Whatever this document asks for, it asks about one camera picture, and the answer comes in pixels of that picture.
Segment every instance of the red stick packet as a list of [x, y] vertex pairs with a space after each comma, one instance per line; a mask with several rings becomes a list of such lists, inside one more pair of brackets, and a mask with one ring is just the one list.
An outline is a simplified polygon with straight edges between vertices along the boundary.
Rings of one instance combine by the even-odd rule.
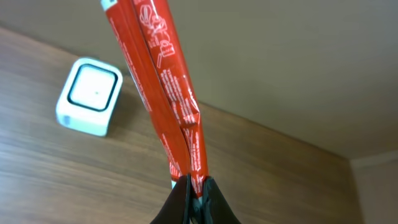
[[102, 0], [132, 77], [170, 163], [191, 173], [201, 197], [208, 176], [201, 117], [166, 0]]

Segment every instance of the beige wall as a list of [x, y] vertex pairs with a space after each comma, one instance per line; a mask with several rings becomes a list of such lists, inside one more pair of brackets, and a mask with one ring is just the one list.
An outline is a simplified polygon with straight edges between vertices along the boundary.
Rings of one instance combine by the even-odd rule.
[[351, 164], [365, 224], [398, 223], [398, 151]]
[[[200, 101], [348, 158], [397, 149], [397, 1], [169, 2]], [[125, 67], [97, 0], [0, 0], [0, 26]]]

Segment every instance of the white box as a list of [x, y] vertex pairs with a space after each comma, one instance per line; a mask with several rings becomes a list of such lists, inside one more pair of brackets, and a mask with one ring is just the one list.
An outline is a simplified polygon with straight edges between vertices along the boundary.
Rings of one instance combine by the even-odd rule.
[[70, 129], [105, 136], [122, 82], [116, 67], [91, 58], [78, 59], [58, 99], [57, 121]]

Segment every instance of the white plastic container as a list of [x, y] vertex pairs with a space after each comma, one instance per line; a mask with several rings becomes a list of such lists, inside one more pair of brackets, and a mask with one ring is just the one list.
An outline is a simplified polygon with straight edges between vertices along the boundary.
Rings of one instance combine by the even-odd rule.
[[92, 58], [78, 59], [58, 99], [57, 121], [70, 129], [105, 136], [122, 82], [116, 67]]

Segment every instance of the wooden table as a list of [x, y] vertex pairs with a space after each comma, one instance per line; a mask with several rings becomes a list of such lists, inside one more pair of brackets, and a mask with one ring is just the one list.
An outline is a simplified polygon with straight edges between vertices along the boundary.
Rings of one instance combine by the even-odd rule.
[[[0, 29], [0, 223], [149, 223], [166, 155], [125, 74], [106, 138], [61, 127], [78, 56]], [[243, 223], [362, 223], [348, 161], [200, 105], [210, 173]]]

